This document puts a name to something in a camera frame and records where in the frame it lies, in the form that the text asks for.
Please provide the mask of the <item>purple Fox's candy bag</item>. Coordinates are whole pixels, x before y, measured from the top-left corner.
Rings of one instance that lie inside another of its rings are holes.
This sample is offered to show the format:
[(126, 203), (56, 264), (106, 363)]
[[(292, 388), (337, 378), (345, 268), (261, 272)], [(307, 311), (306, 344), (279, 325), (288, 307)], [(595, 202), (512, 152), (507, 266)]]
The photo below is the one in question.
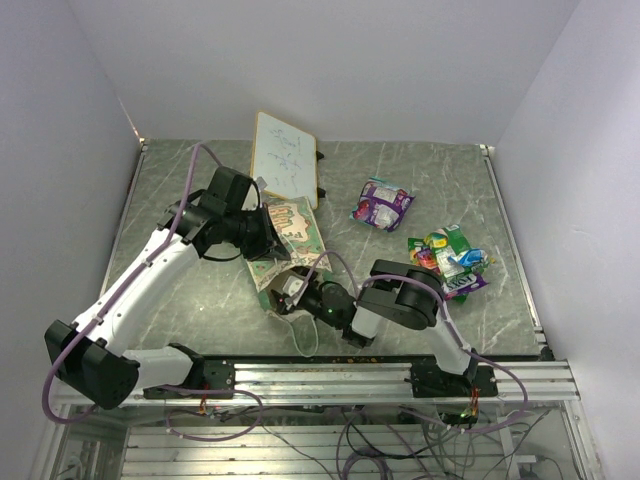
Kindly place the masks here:
[(441, 280), (446, 300), (455, 299), (456, 301), (464, 302), (469, 294), (488, 285), (483, 278), (484, 271), (482, 273), (463, 274), (451, 280), (445, 280), (438, 268), (431, 271)]

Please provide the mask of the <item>green snack pouch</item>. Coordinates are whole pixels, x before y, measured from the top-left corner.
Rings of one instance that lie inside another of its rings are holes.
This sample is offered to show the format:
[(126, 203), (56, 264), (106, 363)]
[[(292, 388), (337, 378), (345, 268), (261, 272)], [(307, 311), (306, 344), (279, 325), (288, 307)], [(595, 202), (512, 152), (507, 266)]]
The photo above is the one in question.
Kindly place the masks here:
[(435, 230), (429, 233), (424, 240), (435, 256), (440, 274), (445, 280), (451, 280), (463, 274), (482, 273), (493, 262), (490, 256), (490, 263), (486, 266), (463, 268), (448, 262), (449, 255), (459, 254), (473, 248), (458, 224)]

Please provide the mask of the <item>small yellow-framed whiteboard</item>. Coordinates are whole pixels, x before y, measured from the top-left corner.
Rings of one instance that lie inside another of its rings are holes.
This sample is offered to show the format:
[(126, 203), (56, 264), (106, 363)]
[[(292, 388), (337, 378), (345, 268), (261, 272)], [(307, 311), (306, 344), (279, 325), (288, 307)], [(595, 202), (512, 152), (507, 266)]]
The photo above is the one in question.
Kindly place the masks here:
[(266, 182), (267, 194), (318, 207), (316, 138), (264, 111), (256, 114), (250, 173)]

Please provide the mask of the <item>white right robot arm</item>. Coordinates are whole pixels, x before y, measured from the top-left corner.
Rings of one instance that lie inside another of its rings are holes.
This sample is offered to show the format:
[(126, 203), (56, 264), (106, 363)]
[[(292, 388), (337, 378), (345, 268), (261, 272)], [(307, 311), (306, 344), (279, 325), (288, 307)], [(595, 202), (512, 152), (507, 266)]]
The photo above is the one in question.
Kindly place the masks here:
[(311, 271), (291, 274), (273, 295), (278, 314), (303, 310), (358, 348), (369, 346), (385, 321), (424, 331), (442, 387), (459, 396), (476, 383), (475, 350), (449, 320), (442, 281), (425, 267), (378, 259), (357, 294), (334, 281), (321, 282)]

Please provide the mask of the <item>blue white snack packet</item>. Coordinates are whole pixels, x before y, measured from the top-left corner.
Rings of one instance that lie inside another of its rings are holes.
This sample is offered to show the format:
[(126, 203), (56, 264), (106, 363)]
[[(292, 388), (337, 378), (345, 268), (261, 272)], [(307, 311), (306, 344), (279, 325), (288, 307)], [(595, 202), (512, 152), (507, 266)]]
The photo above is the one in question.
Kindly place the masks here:
[(449, 263), (463, 268), (472, 268), (480, 265), (486, 266), (490, 263), (489, 255), (484, 250), (478, 248), (472, 248), (459, 254), (449, 255), (447, 260)]

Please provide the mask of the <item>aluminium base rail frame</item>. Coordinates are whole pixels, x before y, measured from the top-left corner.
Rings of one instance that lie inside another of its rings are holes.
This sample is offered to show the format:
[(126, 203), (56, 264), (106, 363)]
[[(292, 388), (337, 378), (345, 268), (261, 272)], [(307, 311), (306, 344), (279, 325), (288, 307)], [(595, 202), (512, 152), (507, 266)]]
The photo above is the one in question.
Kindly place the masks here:
[[(506, 369), (481, 366), (474, 380), (483, 403), (573, 401), (580, 394), (565, 361), (503, 362)], [(205, 363), (205, 385), (219, 393), (212, 402), (251, 404), (248, 391), (265, 405), (465, 404), (470, 387), (436, 378), (427, 357), (403, 362), (338, 358), (320, 363), (251, 364), (213, 359)]]

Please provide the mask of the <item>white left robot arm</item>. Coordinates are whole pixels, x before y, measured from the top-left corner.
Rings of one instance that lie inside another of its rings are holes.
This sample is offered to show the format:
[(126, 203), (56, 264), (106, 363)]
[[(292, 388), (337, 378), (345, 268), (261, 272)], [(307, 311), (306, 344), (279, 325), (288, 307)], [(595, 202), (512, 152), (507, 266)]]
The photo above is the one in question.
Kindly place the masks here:
[(261, 199), (265, 184), (232, 168), (217, 168), (207, 188), (188, 189), (167, 207), (143, 250), (103, 296), (73, 322), (50, 325), (44, 335), (52, 362), (42, 392), (45, 410), (55, 379), (105, 410), (119, 406), (135, 389), (167, 388), (182, 397), (202, 389), (202, 355), (177, 343), (131, 350), (130, 335), (214, 245), (230, 244), (247, 261), (289, 259)]

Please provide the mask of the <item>purple white snack packet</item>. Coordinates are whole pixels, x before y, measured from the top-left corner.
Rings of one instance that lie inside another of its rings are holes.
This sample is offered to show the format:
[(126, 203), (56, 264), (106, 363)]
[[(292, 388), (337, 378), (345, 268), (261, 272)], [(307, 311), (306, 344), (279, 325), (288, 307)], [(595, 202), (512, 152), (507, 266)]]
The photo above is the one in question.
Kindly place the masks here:
[(350, 218), (385, 232), (395, 231), (412, 205), (415, 195), (376, 177), (364, 184)]

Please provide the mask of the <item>green paper gift bag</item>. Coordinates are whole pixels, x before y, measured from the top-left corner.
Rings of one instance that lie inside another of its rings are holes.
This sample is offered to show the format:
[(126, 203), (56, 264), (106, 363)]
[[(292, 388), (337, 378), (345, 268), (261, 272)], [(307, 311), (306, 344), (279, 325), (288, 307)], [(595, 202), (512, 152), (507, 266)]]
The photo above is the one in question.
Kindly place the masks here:
[(270, 199), (266, 202), (272, 223), (282, 244), (291, 254), (290, 261), (261, 259), (246, 263), (257, 292), (261, 309), (278, 319), (293, 330), (293, 322), (298, 319), (310, 319), (311, 315), (301, 309), (289, 314), (275, 311), (276, 292), (283, 292), (283, 286), (289, 276), (303, 278), (315, 261), (313, 280), (323, 282), (332, 278), (329, 259), (321, 257), (325, 250), (318, 224), (309, 201), (304, 198), (290, 200)]

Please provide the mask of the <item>yellow green Fox's candy bag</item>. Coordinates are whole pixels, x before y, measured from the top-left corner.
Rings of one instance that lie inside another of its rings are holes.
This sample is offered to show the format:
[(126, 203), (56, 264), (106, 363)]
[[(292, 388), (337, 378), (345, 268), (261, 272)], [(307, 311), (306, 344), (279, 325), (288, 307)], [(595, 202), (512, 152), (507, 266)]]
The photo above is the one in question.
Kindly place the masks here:
[(436, 270), (438, 264), (429, 245), (421, 238), (408, 238), (409, 258), (413, 265)]

